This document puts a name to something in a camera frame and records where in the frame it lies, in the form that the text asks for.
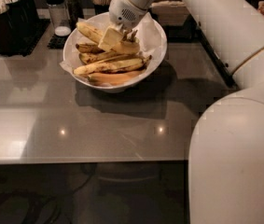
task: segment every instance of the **glass shaker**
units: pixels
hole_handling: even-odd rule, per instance
[[[65,0],[68,15],[69,15],[69,22],[71,29],[74,30],[76,28],[76,23],[78,18],[83,19],[83,6],[81,4],[81,0]]]
[[[71,33],[69,18],[64,0],[46,0],[55,35],[67,36]]]

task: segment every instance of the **countertop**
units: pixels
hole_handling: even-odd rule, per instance
[[[199,41],[169,43],[157,71],[122,93],[92,90],[48,49],[0,56],[0,164],[182,161],[207,106],[231,92]]]

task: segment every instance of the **white bowl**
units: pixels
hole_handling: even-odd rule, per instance
[[[88,19],[86,22],[99,29],[104,30],[109,25],[109,14],[108,12],[99,14]],[[140,49],[143,52],[143,55],[152,56],[148,68],[140,76],[132,78],[128,82],[117,86],[112,86],[110,84],[104,84],[103,86],[93,86],[88,82],[87,79],[74,75],[72,72],[73,69],[79,67],[80,65],[83,65],[83,62],[81,62],[78,58],[76,43],[89,42],[88,38],[81,34],[78,29],[75,29],[68,36],[65,42],[63,49],[63,64],[61,64],[62,68],[68,71],[77,81],[88,87],[100,91],[122,92],[129,87],[135,86],[141,80],[148,77],[152,72],[154,72],[162,62],[167,50],[167,37],[162,27],[151,18],[149,13],[144,16],[141,22],[134,29],[138,30],[137,37],[140,40]]]

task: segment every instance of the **bowl of fries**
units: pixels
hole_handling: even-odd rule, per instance
[[[109,22],[108,12],[82,21],[91,27],[91,32],[98,31],[99,35],[104,34]],[[134,49],[134,46],[131,48],[132,54],[122,54],[119,46],[109,51],[96,50],[100,36],[95,42],[91,35],[82,34],[77,27],[65,42],[60,65],[78,82],[95,90],[125,91],[151,75],[162,62],[167,50],[166,34],[149,13],[125,35],[123,40],[133,40],[139,45],[138,49]]]

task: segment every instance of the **white robotic arm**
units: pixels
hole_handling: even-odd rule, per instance
[[[210,106],[196,125],[191,223],[264,224],[264,17],[244,0],[183,1],[242,89]],[[152,2],[113,0],[110,20],[133,27]]]

